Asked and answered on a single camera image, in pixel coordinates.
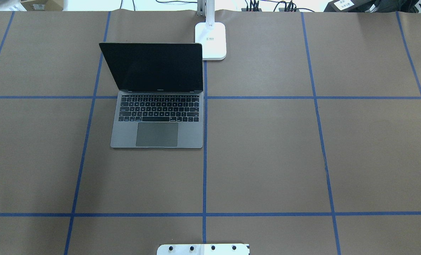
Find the grey laptop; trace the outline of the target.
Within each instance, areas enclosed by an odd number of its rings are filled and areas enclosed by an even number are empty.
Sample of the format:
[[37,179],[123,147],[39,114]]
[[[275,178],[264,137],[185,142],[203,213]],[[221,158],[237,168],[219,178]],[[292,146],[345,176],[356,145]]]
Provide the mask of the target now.
[[110,147],[203,147],[201,44],[101,42],[99,47],[119,90]]

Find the white desk lamp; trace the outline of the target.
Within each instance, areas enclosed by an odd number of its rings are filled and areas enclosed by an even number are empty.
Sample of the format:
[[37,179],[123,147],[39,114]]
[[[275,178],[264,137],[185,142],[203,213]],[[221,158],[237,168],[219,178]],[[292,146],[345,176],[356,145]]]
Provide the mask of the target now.
[[223,60],[227,56],[226,27],[217,22],[215,1],[197,0],[197,15],[205,17],[195,26],[194,42],[202,45],[203,60]]

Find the dark box with white label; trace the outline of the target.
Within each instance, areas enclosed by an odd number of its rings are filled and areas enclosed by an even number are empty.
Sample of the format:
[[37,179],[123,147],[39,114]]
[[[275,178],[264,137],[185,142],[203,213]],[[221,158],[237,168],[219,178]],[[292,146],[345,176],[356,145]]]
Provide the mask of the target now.
[[332,0],[324,12],[375,12],[379,0]]

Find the brown cardboard box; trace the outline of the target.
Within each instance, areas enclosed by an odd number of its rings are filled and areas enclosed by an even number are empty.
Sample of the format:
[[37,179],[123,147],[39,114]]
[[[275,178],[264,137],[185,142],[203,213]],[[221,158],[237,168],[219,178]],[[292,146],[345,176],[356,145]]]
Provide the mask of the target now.
[[22,0],[21,5],[27,11],[63,11],[63,0]]

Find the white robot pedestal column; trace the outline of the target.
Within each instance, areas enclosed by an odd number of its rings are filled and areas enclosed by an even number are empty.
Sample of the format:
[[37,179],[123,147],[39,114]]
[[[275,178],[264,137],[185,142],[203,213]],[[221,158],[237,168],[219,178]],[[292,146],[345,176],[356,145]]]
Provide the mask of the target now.
[[157,249],[157,255],[249,255],[249,244],[165,244]]

